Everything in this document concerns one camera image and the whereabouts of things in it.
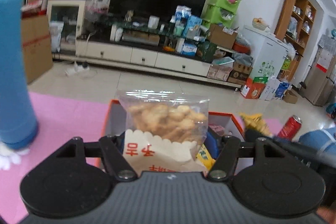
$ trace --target blue bottle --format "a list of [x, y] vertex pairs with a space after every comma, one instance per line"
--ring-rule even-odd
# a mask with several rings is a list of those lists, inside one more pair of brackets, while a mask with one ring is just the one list
[[26, 84], [21, 50], [22, 0], [0, 0], [0, 141], [13, 149], [38, 131]]

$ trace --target tv cabinet drawer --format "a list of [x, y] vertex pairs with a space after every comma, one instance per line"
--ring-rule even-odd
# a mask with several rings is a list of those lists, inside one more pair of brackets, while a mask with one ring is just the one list
[[159, 52], [155, 67], [206, 77], [210, 64]]
[[76, 41], [76, 55], [130, 63], [132, 48], [98, 42]]
[[131, 63], [154, 67], [157, 56], [157, 52], [133, 48]]

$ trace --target orange-edged box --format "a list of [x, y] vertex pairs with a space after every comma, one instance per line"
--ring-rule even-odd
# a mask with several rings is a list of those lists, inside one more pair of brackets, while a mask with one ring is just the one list
[[253, 82], [251, 78], [248, 78], [243, 89], [241, 90], [241, 94], [246, 99], [258, 99], [265, 86], [266, 84]]

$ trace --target glass cabinet door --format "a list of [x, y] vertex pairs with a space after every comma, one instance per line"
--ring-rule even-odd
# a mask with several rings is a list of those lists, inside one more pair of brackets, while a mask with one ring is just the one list
[[79, 6], [53, 5], [50, 12], [50, 21], [63, 21], [60, 47], [62, 50], [76, 50], [76, 31]]

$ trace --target can lid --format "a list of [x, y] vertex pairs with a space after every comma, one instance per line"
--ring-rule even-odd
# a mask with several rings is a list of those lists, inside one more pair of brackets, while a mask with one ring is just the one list
[[301, 119], [300, 119], [298, 116], [293, 115], [293, 119], [294, 119], [296, 122], [302, 124], [302, 121], [301, 121]]

